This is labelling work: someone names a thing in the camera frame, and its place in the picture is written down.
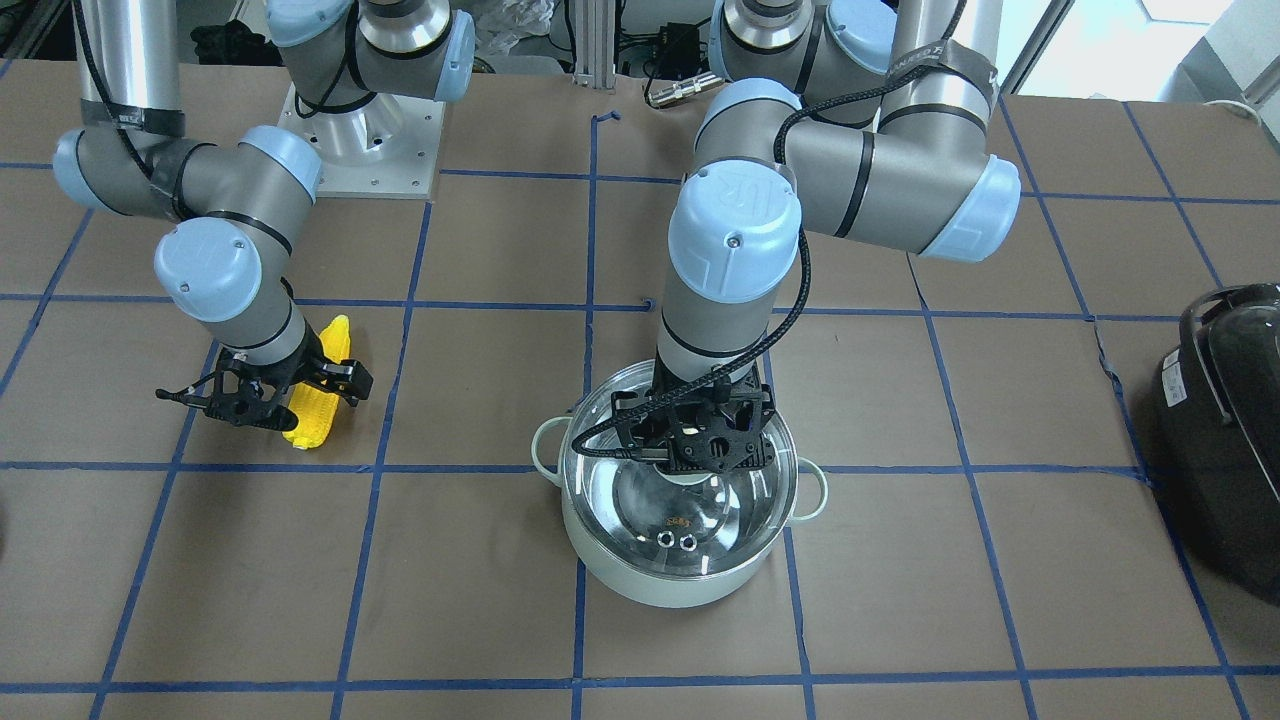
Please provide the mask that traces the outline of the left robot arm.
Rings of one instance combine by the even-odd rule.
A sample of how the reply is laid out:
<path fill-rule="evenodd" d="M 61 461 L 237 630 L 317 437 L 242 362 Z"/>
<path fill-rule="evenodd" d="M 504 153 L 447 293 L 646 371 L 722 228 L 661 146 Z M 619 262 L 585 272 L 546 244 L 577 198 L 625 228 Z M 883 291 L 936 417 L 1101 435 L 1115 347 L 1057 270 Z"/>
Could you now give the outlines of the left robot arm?
<path fill-rule="evenodd" d="M 997 1 L 719 1 L 726 86 L 669 220 L 652 384 L 570 441 L 669 477 L 767 468 L 774 415 L 756 359 L 812 288 L 808 232 L 923 258 L 987 259 L 1018 214 L 987 150 Z"/>

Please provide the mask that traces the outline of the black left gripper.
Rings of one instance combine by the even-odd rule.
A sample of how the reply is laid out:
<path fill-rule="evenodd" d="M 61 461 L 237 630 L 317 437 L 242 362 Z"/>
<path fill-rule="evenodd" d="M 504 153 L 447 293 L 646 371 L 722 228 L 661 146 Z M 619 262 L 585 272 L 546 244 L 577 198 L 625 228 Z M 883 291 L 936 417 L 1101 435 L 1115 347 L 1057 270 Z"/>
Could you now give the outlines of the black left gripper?
<path fill-rule="evenodd" d="M 668 477 L 762 470 L 776 460 L 765 429 L 776 415 L 772 388 L 759 375 L 733 383 L 717 380 L 669 406 L 625 421 L 617 429 L 625 448 Z"/>

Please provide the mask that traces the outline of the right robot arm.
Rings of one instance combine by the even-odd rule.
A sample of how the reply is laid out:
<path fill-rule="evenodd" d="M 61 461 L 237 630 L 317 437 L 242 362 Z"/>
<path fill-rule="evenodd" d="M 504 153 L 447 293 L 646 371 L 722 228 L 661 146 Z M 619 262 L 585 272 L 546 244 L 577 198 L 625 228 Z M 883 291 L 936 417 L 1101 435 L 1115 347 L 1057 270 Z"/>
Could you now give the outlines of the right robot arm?
<path fill-rule="evenodd" d="M 196 386 L 159 398 L 233 427 L 293 430 L 296 386 L 357 405 L 372 377 L 323 347 L 284 273 L 323 169 L 396 143 L 397 97 L 456 102 L 476 50 L 474 18 L 447 1 L 269 1 L 294 115 L 319 136 L 255 126 L 221 149 L 186 136 L 170 1 L 74 1 L 83 126 L 52 156 L 76 202 L 174 223 L 154 252 L 172 301 L 220 345 Z"/>

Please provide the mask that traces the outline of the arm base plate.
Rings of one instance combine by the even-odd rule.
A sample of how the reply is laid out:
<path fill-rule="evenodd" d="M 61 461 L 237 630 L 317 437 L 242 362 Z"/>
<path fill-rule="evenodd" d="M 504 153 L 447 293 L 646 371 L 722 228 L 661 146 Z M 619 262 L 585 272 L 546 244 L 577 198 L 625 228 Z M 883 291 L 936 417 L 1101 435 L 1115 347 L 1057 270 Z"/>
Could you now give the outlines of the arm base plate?
<path fill-rule="evenodd" d="M 289 87 L 278 124 L 321 158 L 319 197 L 431 199 L 445 102 L 379 94 L 346 114 L 302 118 L 303 108 Z"/>

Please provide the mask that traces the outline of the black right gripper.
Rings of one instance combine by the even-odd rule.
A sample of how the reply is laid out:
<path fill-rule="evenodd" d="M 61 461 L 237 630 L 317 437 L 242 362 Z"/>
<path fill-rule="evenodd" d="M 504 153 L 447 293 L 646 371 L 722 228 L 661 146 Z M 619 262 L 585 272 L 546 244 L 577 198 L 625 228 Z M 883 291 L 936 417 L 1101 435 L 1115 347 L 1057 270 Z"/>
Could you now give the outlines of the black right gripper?
<path fill-rule="evenodd" d="M 284 405 L 284 397 L 291 387 L 303 382 L 342 397 L 352 407 L 369 400 L 372 391 L 372 375 L 361 361 L 329 363 L 317 346 L 306 345 L 269 365 L 250 364 L 224 348 L 212 372 L 184 389 L 156 389 L 155 396 L 196 407 L 205 416 L 233 427 L 293 430 L 300 419 Z"/>

